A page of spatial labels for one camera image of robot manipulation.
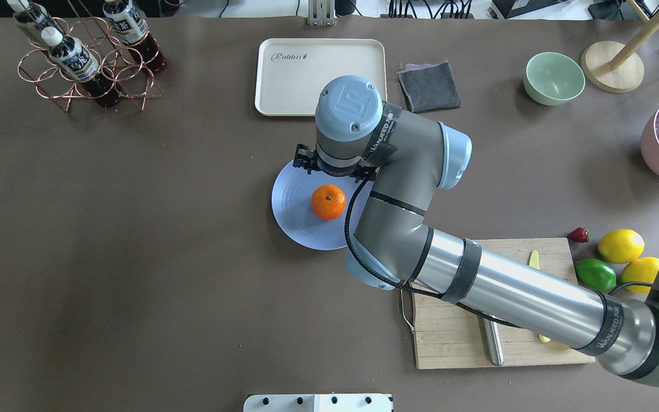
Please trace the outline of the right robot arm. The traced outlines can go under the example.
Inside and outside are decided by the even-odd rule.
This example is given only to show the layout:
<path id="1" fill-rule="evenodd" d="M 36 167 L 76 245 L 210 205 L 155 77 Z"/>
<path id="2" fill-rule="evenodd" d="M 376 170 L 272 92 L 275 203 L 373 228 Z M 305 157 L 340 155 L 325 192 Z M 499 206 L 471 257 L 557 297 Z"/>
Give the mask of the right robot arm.
<path id="1" fill-rule="evenodd" d="M 543 235 L 580 219 L 659 240 L 659 186 L 631 167 L 633 144 L 561 121 L 502 141 L 382 101 L 368 80 L 322 89 L 317 149 L 326 172 L 377 178 L 350 234 L 350 262 L 410 280 L 448 303 L 494 315 L 596 357 L 612 374 L 659 387 L 659 277 L 644 300 L 608 297 L 485 250 L 477 237 Z"/>

